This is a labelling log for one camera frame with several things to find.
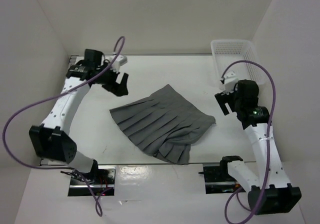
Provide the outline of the grey pleated skirt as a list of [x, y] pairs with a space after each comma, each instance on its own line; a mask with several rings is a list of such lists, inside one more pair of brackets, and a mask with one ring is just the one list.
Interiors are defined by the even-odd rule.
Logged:
[[187, 165], [191, 146], [216, 124], [169, 84], [150, 96], [110, 110], [122, 133], [144, 154]]

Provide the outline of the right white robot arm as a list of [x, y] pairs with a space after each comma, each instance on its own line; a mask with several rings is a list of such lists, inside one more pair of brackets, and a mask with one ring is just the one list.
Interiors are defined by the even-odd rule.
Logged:
[[246, 133], [256, 160], [255, 175], [238, 155], [224, 156], [220, 161], [219, 176], [229, 181], [235, 179], [247, 193], [251, 210], [256, 215], [288, 213], [302, 197], [299, 187], [293, 187], [283, 168], [273, 137], [273, 127], [268, 125], [269, 111], [258, 105], [259, 87], [252, 80], [236, 77], [222, 79], [224, 91], [215, 98], [224, 115], [236, 113]]

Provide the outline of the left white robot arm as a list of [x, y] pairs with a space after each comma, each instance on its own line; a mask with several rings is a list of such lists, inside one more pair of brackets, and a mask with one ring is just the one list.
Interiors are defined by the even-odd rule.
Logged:
[[55, 102], [48, 116], [39, 126], [29, 129], [36, 155], [67, 165], [72, 175], [93, 184], [106, 175], [99, 170], [98, 162], [82, 154], [70, 138], [70, 127], [83, 98], [94, 84], [101, 85], [117, 97], [128, 95], [129, 75], [124, 73], [117, 82], [120, 67], [128, 61], [124, 55], [104, 56], [101, 51], [86, 49], [84, 58], [71, 65], [67, 71], [62, 97]]

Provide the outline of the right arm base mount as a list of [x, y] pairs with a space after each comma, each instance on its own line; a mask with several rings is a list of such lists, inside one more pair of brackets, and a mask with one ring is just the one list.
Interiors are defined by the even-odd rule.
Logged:
[[203, 163], [202, 171], [198, 173], [204, 178], [205, 193], [211, 194], [231, 194], [241, 186], [228, 174], [227, 162]]

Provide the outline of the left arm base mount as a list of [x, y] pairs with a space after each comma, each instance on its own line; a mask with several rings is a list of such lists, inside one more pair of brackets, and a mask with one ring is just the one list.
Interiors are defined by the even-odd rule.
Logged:
[[[99, 170], [101, 176], [95, 180], [88, 180], [90, 188], [98, 197], [113, 196], [115, 194], [116, 166], [115, 165], [100, 165]], [[90, 190], [81, 178], [71, 171], [61, 171], [62, 174], [70, 177], [68, 196], [69, 197], [88, 197], [91, 196]]]

